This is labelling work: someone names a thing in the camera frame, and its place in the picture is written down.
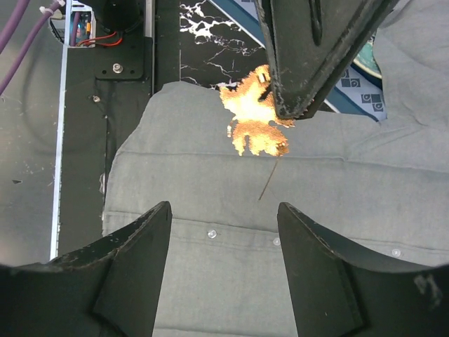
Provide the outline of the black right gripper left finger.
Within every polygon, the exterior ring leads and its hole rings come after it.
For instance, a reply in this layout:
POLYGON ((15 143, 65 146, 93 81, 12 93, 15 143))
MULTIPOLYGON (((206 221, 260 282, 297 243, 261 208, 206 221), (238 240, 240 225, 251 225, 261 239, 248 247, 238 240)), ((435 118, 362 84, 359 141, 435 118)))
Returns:
POLYGON ((163 201, 49 263, 1 266, 2 336, 151 336, 172 211, 163 201))

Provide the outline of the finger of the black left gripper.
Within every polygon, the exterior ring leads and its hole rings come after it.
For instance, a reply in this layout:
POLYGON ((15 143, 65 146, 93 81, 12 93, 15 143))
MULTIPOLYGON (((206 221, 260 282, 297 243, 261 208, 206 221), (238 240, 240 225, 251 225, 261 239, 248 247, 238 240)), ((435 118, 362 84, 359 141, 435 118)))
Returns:
POLYGON ((256 1, 280 119, 312 118, 394 0, 256 1))

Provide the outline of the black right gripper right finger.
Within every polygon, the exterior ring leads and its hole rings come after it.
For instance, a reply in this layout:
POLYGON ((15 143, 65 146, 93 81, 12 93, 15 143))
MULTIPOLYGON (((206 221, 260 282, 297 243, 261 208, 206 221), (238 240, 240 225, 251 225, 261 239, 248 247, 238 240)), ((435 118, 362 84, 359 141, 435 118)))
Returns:
POLYGON ((448 266, 368 249, 289 203, 277 222, 299 336, 447 336, 448 266))

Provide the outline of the gold leaf brooch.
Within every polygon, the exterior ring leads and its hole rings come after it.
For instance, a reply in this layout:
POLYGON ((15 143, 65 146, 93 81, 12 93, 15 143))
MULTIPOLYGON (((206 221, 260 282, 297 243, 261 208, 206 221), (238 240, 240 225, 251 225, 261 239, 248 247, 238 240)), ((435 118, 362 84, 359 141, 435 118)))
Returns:
POLYGON ((295 122, 276 114, 268 65, 256 67, 235 88, 222 86, 219 92, 224 108, 233 114, 227 137, 239 156, 245 150, 254 156, 265 152, 278 161, 289 153, 288 139, 278 127, 292 128, 295 122))

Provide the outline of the grey button shirt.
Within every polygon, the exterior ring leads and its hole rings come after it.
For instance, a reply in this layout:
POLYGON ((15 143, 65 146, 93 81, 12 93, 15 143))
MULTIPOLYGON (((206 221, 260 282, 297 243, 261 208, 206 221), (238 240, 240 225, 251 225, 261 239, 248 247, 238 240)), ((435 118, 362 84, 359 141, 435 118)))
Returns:
POLYGON ((217 91, 166 84, 118 149, 103 232, 170 202, 155 336, 299 336, 277 222, 289 203, 383 255, 448 266, 448 2, 401 1, 375 57, 387 118, 318 112, 289 153, 239 156, 217 91))

